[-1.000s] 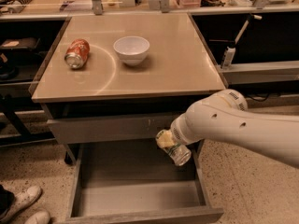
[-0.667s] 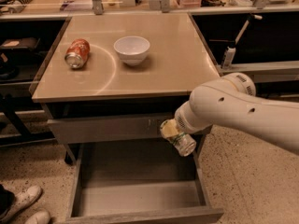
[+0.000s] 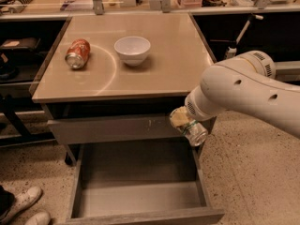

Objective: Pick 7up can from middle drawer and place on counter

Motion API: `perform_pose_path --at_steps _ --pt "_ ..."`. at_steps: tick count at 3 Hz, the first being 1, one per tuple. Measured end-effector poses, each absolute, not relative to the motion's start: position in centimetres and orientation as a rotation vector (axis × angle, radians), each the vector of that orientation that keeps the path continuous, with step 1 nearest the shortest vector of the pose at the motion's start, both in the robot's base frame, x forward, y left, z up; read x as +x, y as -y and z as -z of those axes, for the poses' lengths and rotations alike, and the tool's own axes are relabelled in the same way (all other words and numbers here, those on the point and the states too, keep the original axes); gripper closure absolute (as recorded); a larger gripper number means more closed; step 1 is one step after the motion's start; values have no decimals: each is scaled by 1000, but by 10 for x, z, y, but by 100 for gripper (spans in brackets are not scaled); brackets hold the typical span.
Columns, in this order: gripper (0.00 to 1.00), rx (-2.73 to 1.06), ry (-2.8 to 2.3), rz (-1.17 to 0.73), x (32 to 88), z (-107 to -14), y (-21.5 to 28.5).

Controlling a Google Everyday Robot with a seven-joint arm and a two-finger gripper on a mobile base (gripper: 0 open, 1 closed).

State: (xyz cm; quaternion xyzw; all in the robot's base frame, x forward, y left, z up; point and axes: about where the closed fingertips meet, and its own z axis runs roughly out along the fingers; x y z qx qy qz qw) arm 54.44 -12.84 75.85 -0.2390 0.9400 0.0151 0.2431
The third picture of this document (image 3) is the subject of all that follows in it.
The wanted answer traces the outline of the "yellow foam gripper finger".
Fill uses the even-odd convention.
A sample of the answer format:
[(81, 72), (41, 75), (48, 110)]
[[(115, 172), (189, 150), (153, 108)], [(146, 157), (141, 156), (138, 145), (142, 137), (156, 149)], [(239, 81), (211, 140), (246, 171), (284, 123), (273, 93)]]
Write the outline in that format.
[(172, 112), (172, 124), (175, 128), (189, 124), (191, 121), (186, 107), (177, 108)]

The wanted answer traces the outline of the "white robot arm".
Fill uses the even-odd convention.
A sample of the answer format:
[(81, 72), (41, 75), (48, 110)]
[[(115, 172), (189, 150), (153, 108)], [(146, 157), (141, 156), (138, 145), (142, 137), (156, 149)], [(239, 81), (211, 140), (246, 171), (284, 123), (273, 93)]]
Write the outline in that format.
[(241, 53), (208, 67), (185, 105), (170, 114), (174, 128), (195, 129), (225, 110), (247, 114), (300, 138), (300, 87), (275, 79), (276, 66), (260, 51)]

